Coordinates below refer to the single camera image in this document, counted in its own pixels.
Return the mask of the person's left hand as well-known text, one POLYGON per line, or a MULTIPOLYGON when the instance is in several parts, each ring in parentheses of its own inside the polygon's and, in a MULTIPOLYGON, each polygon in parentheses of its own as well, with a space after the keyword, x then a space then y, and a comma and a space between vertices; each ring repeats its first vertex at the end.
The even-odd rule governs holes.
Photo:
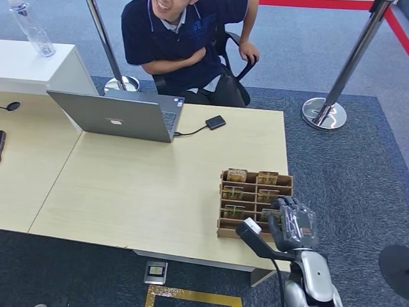
POLYGON ((238 44, 238 52, 244 61, 250 61, 252 65, 260 60, 259 50, 249 41, 241 40, 238 44))

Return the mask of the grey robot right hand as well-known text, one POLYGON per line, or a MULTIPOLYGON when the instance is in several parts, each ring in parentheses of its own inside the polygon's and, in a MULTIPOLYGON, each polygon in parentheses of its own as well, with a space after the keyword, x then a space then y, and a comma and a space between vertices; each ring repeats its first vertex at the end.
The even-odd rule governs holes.
POLYGON ((279 251, 315 249, 318 242, 316 213, 293 196, 279 197, 272 203, 279 217, 270 214, 269 231, 279 251))

